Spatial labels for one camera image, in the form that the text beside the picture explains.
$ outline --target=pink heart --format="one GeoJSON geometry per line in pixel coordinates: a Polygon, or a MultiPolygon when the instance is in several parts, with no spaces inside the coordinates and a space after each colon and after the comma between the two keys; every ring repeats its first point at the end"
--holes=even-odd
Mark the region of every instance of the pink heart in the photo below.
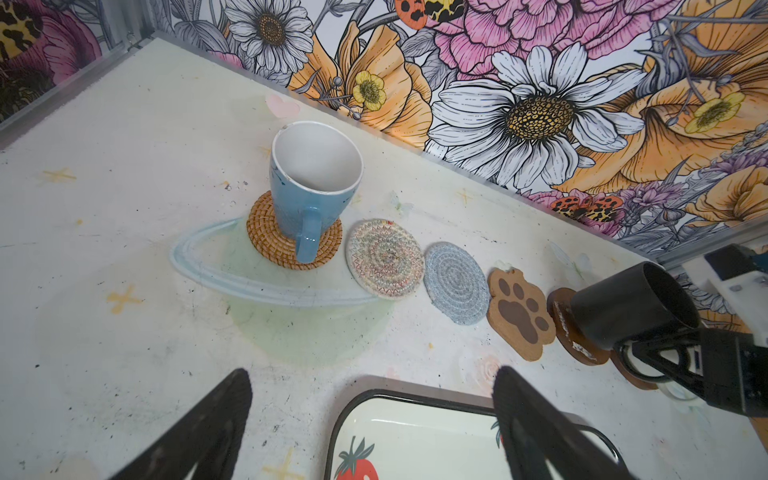
{"type": "Polygon", "coordinates": [[[279,95],[268,95],[264,101],[270,111],[278,118],[295,117],[301,110],[299,104],[290,100],[284,101],[279,95]]]}

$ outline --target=mug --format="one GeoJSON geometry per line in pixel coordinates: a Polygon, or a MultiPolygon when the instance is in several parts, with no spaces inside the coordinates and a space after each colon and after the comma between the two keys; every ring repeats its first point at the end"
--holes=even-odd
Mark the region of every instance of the mug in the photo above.
{"type": "Polygon", "coordinates": [[[628,340],[699,326],[699,313],[682,286],[660,266],[643,262],[609,276],[571,298],[581,332],[610,350],[628,340]]]}
{"type": "Polygon", "coordinates": [[[320,236],[349,204],[362,179],[362,155],[343,133],[297,121],[272,140],[270,187],[277,226],[296,240],[296,260],[312,263],[320,236]]]}

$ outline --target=small yellow flower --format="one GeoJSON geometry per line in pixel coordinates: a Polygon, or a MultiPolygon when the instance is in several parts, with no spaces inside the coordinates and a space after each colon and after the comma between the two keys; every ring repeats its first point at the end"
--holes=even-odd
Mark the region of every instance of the small yellow flower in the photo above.
{"type": "Polygon", "coordinates": [[[733,92],[723,98],[714,98],[701,105],[694,112],[694,119],[685,126],[685,133],[698,134],[711,130],[721,121],[733,118],[741,107],[746,96],[740,91],[733,92]]]}
{"type": "Polygon", "coordinates": [[[355,75],[355,87],[352,95],[358,103],[365,105],[370,111],[379,110],[386,101],[384,80],[363,70],[355,75]]]}

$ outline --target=blue-gray woven coaster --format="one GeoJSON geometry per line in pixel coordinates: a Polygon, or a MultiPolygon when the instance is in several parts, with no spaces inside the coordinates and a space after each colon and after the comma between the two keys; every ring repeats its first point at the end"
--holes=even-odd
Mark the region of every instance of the blue-gray woven coaster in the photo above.
{"type": "Polygon", "coordinates": [[[424,284],[432,303],[459,325],[474,325],[488,312],[491,292],[472,255],[453,243],[439,242],[425,254],[424,284]]]}

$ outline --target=floral backdrop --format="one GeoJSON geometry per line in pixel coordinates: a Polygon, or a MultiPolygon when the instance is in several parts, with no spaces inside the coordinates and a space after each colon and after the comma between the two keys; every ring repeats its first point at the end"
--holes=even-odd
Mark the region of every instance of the floral backdrop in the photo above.
{"type": "Polygon", "coordinates": [[[0,122],[113,46],[102,0],[0,0],[0,122]]]}
{"type": "Polygon", "coordinates": [[[161,30],[651,256],[768,212],[768,0],[149,2],[161,30]]]}

